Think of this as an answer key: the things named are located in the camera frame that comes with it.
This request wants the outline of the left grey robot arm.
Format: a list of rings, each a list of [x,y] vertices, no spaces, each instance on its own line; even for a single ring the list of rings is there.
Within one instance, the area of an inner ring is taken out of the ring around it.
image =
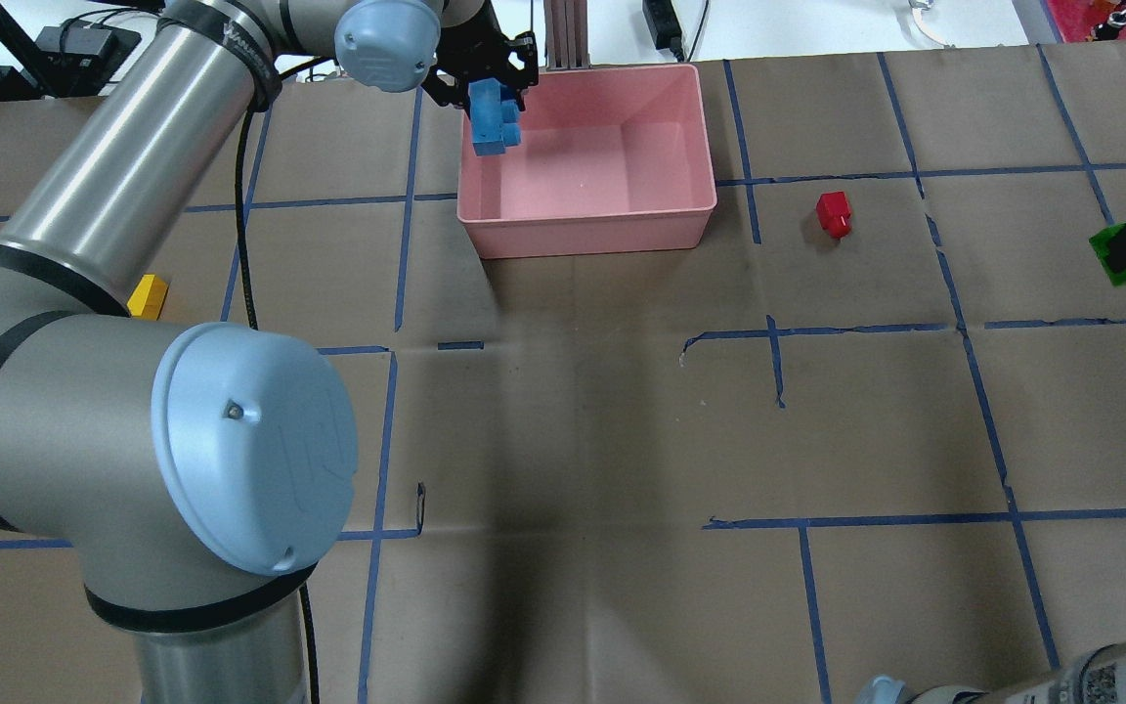
[[[64,540],[137,642],[149,703],[316,703],[307,583],[352,507],[357,428],[312,344],[131,317],[282,55],[470,108],[538,81],[489,1],[169,1],[157,35],[0,231],[0,531]]]

